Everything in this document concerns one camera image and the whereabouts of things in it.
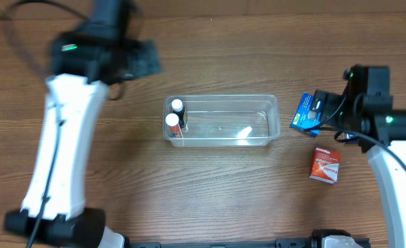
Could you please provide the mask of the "orange tube with white cap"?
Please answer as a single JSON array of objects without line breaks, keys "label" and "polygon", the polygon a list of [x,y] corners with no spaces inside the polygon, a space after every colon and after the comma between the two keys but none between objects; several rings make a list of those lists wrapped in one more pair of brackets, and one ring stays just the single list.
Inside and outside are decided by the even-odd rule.
[{"label": "orange tube with white cap", "polygon": [[179,125],[179,116],[175,113],[170,113],[165,117],[165,124],[169,127],[172,138],[182,138],[183,133]]}]

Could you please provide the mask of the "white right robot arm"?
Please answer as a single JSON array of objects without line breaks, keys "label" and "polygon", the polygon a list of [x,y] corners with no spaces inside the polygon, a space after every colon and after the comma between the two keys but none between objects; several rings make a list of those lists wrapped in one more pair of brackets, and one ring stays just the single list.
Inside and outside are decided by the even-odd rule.
[{"label": "white right robot arm", "polygon": [[406,247],[406,110],[393,108],[390,68],[353,65],[341,94],[317,90],[314,130],[351,134],[376,177],[390,247]]}]

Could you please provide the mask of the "dark bottle with white cap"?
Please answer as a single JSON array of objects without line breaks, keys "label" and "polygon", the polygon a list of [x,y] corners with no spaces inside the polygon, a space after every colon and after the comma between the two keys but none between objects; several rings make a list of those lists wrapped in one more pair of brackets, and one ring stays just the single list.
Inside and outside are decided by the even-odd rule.
[{"label": "dark bottle with white cap", "polygon": [[187,125],[187,112],[182,100],[174,99],[171,103],[172,111],[179,117],[179,125],[184,128]]}]

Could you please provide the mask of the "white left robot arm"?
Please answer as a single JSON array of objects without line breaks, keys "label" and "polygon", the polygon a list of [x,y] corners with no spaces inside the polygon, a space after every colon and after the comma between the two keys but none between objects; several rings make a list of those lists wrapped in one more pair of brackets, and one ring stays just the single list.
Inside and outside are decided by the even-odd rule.
[{"label": "white left robot arm", "polygon": [[130,246],[127,236],[106,225],[102,209],[86,207],[85,172],[110,86],[161,71],[154,42],[127,35],[138,11],[132,1],[97,1],[91,16],[52,42],[48,70],[39,69],[13,24],[6,24],[10,47],[47,87],[32,180],[21,207],[6,213],[6,231],[54,247]]}]

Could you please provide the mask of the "blue medicine box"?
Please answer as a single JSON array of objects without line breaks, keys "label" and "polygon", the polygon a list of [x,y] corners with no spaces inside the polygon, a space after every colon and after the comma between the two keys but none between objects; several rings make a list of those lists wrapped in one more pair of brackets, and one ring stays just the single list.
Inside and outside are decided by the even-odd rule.
[{"label": "blue medicine box", "polygon": [[311,106],[316,107],[314,96],[304,92],[297,110],[294,114],[290,127],[299,131],[304,131],[307,128],[314,127],[321,122],[322,112],[312,111]]}]

